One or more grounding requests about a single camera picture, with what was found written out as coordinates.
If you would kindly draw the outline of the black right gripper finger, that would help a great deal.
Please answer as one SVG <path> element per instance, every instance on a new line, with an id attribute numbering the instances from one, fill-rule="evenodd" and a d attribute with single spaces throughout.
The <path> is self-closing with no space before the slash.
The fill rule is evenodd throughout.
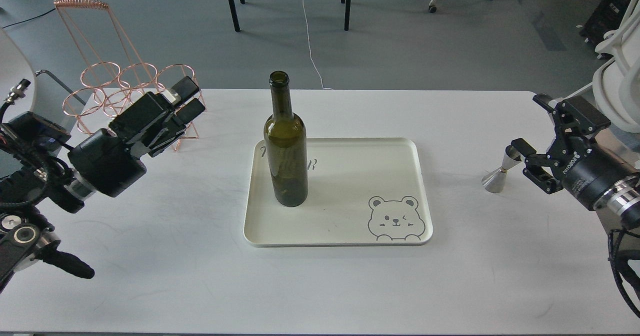
<path id="1" fill-rule="evenodd" d="M 540 163 L 537 150 L 523 138 L 512 140 L 510 145 L 520 154 L 524 163 Z"/>
<path id="2" fill-rule="evenodd" d="M 611 125 L 610 119 L 582 96 L 553 99 L 546 93 L 532 99 L 550 115 L 554 124 L 554 147 L 585 148 L 591 138 Z"/>

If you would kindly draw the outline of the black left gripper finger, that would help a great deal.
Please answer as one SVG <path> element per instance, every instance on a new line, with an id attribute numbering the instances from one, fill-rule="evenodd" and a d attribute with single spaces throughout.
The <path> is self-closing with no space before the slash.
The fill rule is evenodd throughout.
<path id="1" fill-rule="evenodd" d="M 205 110 L 206 107 L 199 99 L 192 99 L 176 111 L 176 123 L 188 125 Z"/>
<path id="2" fill-rule="evenodd" d="M 180 81 L 165 90 L 165 99 L 172 106 L 182 106 L 200 91 L 199 86 L 190 76 L 184 76 Z"/>

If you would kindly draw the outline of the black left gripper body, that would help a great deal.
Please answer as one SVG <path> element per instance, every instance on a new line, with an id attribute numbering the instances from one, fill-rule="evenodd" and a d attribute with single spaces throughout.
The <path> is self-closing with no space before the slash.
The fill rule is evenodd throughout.
<path id="1" fill-rule="evenodd" d="M 185 92 L 147 92 L 133 105 L 68 152 L 78 181 L 110 197 L 138 181 L 155 157 L 186 131 Z"/>

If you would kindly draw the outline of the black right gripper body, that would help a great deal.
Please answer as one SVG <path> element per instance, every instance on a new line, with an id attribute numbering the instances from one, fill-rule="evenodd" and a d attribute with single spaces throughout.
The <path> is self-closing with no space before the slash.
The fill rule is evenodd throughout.
<path id="1" fill-rule="evenodd" d="M 539 163 L 525 163 L 523 174 L 547 194 L 564 189 L 589 211 L 639 210 L 638 170 L 595 141 L 577 149 L 552 144 L 538 156 Z"/>

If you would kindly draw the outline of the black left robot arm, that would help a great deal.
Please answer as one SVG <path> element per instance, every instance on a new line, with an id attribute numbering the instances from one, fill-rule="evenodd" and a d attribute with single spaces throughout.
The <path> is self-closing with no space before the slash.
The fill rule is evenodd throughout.
<path id="1" fill-rule="evenodd" d="M 34 112 L 1 124 L 1 150 L 22 165 L 1 179 L 1 287 L 36 261 L 91 279 L 95 271 L 58 249 L 55 227 L 37 209 L 50 199 L 77 213 L 98 192 L 117 197 L 146 174 L 142 156 L 155 157 L 186 133 L 205 106 L 189 76 L 158 93 L 146 92 L 77 146 L 70 134 Z"/>

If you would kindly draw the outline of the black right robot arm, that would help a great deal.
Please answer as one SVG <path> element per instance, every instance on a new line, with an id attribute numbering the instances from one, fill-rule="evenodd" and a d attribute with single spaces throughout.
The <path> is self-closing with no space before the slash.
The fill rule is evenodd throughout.
<path id="1" fill-rule="evenodd" d="M 639 259 L 639 252 L 620 247 L 626 236 L 639 237 L 639 172 L 595 140 L 611 121 L 583 97 L 553 99 L 540 93 L 532 100 L 546 110 L 553 123 L 550 147 L 538 153 L 517 138 L 506 151 L 523 162 L 523 175 L 547 194 L 566 190 L 589 211 L 605 209 L 619 218 L 619 227 L 607 235 L 608 262 L 622 299 L 638 315 L 625 283 L 639 292 L 639 275 L 629 265 Z"/>

